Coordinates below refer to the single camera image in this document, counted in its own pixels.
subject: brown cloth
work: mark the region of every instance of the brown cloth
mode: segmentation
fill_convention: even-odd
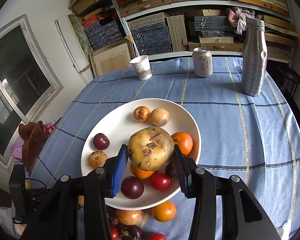
[[[37,123],[29,122],[27,125],[20,124],[18,132],[24,140],[21,162],[28,172],[31,173],[35,161],[49,136],[44,133],[42,121]]]

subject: white bowl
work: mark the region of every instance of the white bowl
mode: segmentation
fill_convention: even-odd
[[[190,134],[193,140],[193,148],[188,155],[198,164],[201,152],[201,136],[198,125],[191,114],[182,106],[165,99],[160,98],[144,98],[126,103],[111,111],[102,118],[89,134],[82,150],[81,155],[81,172],[82,176],[86,176],[92,168],[88,165],[89,155],[96,151],[92,144],[93,137],[97,133],[104,133],[110,140],[110,146],[104,150],[108,157],[117,156],[122,144],[128,144],[129,138],[135,132],[154,126],[151,122],[137,122],[133,118],[133,111],[139,106],[147,106],[150,111],[156,108],[164,108],[170,114],[169,122],[162,128],[170,135],[175,132],[186,132]],[[129,169],[130,160],[128,160],[124,177],[132,176]],[[142,180],[145,190],[141,197],[137,199],[129,199],[119,192],[116,197],[106,198],[106,204],[124,210],[139,210],[151,208],[173,197],[179,190],[179,182],[172,179],[170,186],[162,191],[156,191],[149,184],[149,179]]]

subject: silver screw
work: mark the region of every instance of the silver screw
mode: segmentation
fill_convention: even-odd
[[[96,174],[102,174],[105,172],[105,169],[102,167],[96,168]]]
[[[231,177],[231,179],[232,179],[232,181],[234,181],[234,182],[239,182],[239,181],[240,181],[240,178],[239,178],[237,175],[233,175],[233,176]]]
[[[63,182],[66,182],[69,180],[69,176],[68,175],[63,175],[61,178],[60,178],[61,181]]]
[[[204,174],[204,169],[203,168],[196,168],[195,172],[198,174]]]

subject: paper cup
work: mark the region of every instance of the paper cup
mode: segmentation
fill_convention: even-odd
[[[130,60],[130,63],[136,71],[140,80],[147,80],[152,77],[149,57],[147,55],[136,57]]]

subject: shelf board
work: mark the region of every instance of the shelf board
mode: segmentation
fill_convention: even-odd
[[[237,51],[211,51],[212,55],[229,55],[229,56],[242,56],[242,52]],[[171,57],[191,57],[192,51],[177,51],[177,52],[169,52],[169,53],[162,53],[162,54],[155,54],[150,55],[149,60],[158,60],[158,59],[165,59]],[[281,58],[274,58],[268,57],[269,60],[280,61],[284,63],[289,63],[288,60],[281,59]]]
[[[236,1],[223,1],[223,0],[199,0],[199,1],[187,1],[187,2],[177,2],[177,3],[170,3],[170,4],[165,4],[161,6],[157,6],[154,8],[150,8],[147,10],[143,10],[141,12],[137,12],[131,15],[128,15],[126,17],[122,17],[123,20],[125,21],[130,21],[134,18],[140,17],[145,14],[151,14],[154,12],[161,12],[162,10],[167,10],[167,9],[172,9],[176,7],[184,7],[184,6],[196,6],[196,5],[227,5],[227,6],[239,6],[239,7],[245,7],[253,10],[258,10],[262,11],[268,14],[275,15],[277,17],[280,17],[282,19],[285,19],[290,22],[290,18],[278,13],[276,11],[258,6],[258,5],[253,5],[250,3],[245,3],[245,2],[236,2]]]

